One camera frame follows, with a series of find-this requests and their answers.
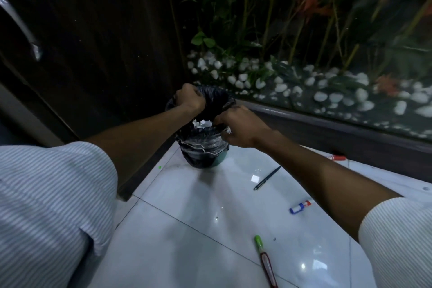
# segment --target trash can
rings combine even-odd
[[[212,121],[214,118],[235,105],[235,99],[224,89],[213,86],[198,86],[206,98],[206,108],[194,119],[197,123]],[[176,106],[175,97],[170,99],[165,110]],[[187,162],[196,168],[212,167],[225,158],[229,144],[222,140],[221,133],[229,130],[225,124],[197,128],[194,121],[187,123],[176,132],[176,140]]]

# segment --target marker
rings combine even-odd
[[[311,199],[305,200],[303,203],[300,203],[298,206],[293,207],[292,209],[289,209],[289,211],[291,212],[291,214],[297,214],[312,204],[315,204],[315,200],[313,200],[311,198]]]
[[[340,155],[330,155],[330,156],[324,156],[325,158],[328,158],[329,160],[346,160],[346,156],[340,156]]]
[[[258,190],[259,188],[261,188],[261,186],[262,186],[263,184],[265,184],[265,183],[267,182],[267,180],[270,179],[270,178],[273,176],[274,173],[276,173],[277,171],[279,171],[279,169],[280,169],[281,167],[282,167],[282,166],[279,166],[278,168],[274,169],[272,173],[270,173],[268,176],[266,176],[266,177],[265,177],[265,178],[264,178],[264,179],[263,179],[259,184],[257,184],[257,185],[255,186],[254,190]]]
[[[258,251],[260,252],[261,264],[264,268],[264,271],[266,272],[267,280],[270,283],[270,287],[278,288],[276,278],[273,274],[273,268],[271,267],[270,258],[263,247],[263,242],[260,236],[255,236],[255,243],[257,244],[256,247],[258,247]]]

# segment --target white tile floor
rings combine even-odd
[[[431,184],[341,163],[406,197],[432,201]],[[259,234],[280,287],[373,288],[363,250],[318,205],[289,213],[308,195],[286,171],[253,190],[252,175],[262,179],[276,167],[255,149],[231,147],[219,166],[198,170],[175,143],[135,196],[118,202],[118,227],[91,287],[267,287],[253,242]]]

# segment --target glass wall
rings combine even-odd
[[[432,140],[432,0],[177,0],[197,84]]]

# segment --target forearm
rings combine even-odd
[[[196,115],[196,111],[181,105],[147,119],[111,128],[86,141],[100,147],[111,158],[120,187],[166,139]]]
[[[299,146],[277,131],[268,131],[256,145],[287,170],[356,240],[361,222],[372,208],[400,197],[379,183]]]

